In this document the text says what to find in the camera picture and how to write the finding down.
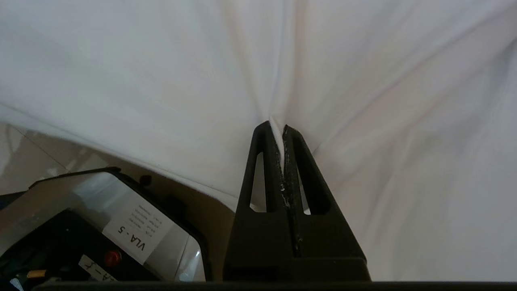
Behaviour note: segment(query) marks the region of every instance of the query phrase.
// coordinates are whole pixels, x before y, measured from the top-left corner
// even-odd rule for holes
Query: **white label sticker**
[[[83,255],[79,261],[79,266],[88,272],[92,278],[97,281],[116,281],[108,272],[104,271],[97,263],[90,259],[87,255]]]
[[[130,199],[106,225],[102,234],[143,264],[173,222],[141,196]]]

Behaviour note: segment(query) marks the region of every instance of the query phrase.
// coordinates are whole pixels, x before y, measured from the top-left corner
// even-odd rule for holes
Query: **tiled floor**
[[[0,123],[0,195],[27,190],[44,178],[119,164],[130,165],[72,142]]]

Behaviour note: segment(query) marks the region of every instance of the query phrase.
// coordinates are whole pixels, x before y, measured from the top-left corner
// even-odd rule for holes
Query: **white fabric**
[[[373,279],[515,280],[516,37],[514,1],[3,1],[0,114],[231,208],[287,123]]]

